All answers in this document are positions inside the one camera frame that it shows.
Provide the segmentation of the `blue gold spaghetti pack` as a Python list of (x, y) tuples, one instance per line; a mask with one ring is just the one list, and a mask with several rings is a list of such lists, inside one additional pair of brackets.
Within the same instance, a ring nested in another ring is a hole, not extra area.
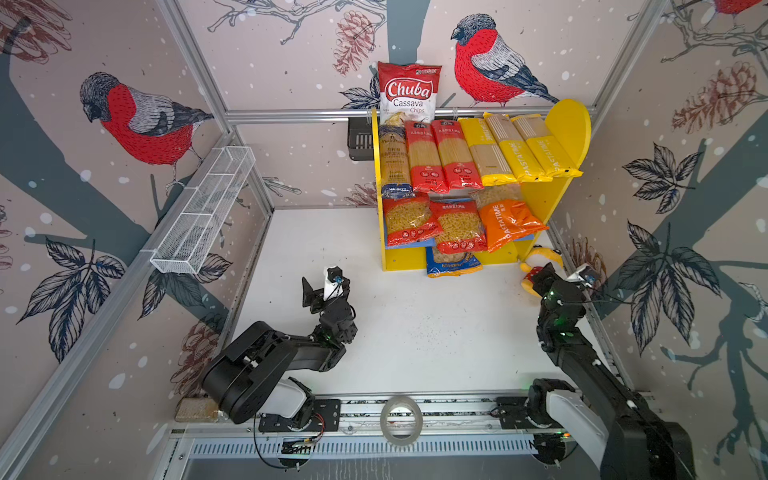
[(399, 125), (379, 127), (381, 193), (383, 199), (414, 196), (411, 185), (405, 129)]

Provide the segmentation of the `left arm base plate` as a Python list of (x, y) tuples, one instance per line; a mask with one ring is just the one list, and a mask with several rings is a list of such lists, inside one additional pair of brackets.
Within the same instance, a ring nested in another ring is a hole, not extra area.
[(336, 432), (341, 417), (339, 399), (314, 399), (308, 402), (291, 418), (263, 414), (258, 420), (260, 433), (321, 433)]

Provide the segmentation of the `orange Pastatime pasta bag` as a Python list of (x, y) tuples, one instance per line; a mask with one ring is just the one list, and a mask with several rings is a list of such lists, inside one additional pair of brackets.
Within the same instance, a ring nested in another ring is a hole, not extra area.
[(523, 201), (518, 184), (485, 187), (474, 191), (470, 197), (485, 228), (489, 253), (548, 229)]

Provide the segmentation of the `yellow spaghetti pack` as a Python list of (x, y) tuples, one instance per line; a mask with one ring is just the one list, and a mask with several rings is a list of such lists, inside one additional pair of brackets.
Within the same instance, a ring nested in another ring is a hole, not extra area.
[(504, 154), (482, 118), (460, 118), (464, 138), (484, 187), (516, 184)]

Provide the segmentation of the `red fusilli bag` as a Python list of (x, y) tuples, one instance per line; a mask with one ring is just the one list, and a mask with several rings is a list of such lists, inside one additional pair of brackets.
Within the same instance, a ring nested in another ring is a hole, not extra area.
[(384, 199), (383, 214), (388, 247), (422, 242), (443, 233), (430, 198), (424, 193), (411, 198)]
[(472, 199), (433, 201), (430, 208), (442, 228), (436, 237), (436, 247), (442, 254), (487, 250), (485, 229)]

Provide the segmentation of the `yellow Pastatime pack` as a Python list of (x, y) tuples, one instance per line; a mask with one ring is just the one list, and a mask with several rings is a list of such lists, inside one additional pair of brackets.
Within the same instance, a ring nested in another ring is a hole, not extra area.
[(528, 145), (545, 175), (551, 178), (578, 178), (583, 173), (538, 114), (520, 115), (511, 119)]
[(551, 182), (513, 122), (501, 114), (484, 114), (497, 145), (518, 183)]

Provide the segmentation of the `blue macaroni pasta bag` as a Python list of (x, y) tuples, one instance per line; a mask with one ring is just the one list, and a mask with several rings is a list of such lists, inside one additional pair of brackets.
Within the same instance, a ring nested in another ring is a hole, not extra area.
[(441, 253), (436, 247), (426, 249), (427, 275), (430, 278), (462, 276), (481, 271), (483, 266), (472, 252)]

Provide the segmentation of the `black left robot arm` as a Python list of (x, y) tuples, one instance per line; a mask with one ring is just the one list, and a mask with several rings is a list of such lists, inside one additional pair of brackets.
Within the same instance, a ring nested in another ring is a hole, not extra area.
[(358, 332), (349, 294), (350, 280), (338, 266), (325, 269), (319, 289), (303, 279), (302, 306), (318, 316), (312, 333), (289, 335), (264, 321), (253, 323), (209, 363), (202, 390), (235, 424), (266, 415), (293, 429), (307, 427), (315, 418), (315, 396), (286, 373), (327, 372), (343, 358)]

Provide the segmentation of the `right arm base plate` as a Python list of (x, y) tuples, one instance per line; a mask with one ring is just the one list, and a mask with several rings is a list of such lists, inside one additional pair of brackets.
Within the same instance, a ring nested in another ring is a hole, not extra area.
[(545, 410), (529, 405), (527, 396), (502, 396), (496, 399), (490, 415), (499, 420), (504, 430), (557, 430), (566, 429), (552, 419)]

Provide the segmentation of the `red spaghetti pack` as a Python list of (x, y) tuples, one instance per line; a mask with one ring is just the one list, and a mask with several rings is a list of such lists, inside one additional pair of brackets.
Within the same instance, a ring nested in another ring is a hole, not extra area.
[(447, 194), (449, 187), (431, 125), (408, 120), (405, 134), (412, 190)]
[(449, 189), (482, 189), (480, 174), (459, 122), (435, 119), (431, 127)]

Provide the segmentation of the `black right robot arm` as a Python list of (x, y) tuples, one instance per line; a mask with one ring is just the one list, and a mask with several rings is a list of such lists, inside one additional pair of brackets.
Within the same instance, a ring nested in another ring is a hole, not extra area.
[(542, 350), (578, 387), (541, 386), (544, 412), (562, 425), (602, 479), (694, 479), (685, 429), (654, 413), (605, 366), (578, 328), (586, 284), (560, 277), (548, 263), (530, 276), (540, 295), (536, 333)]

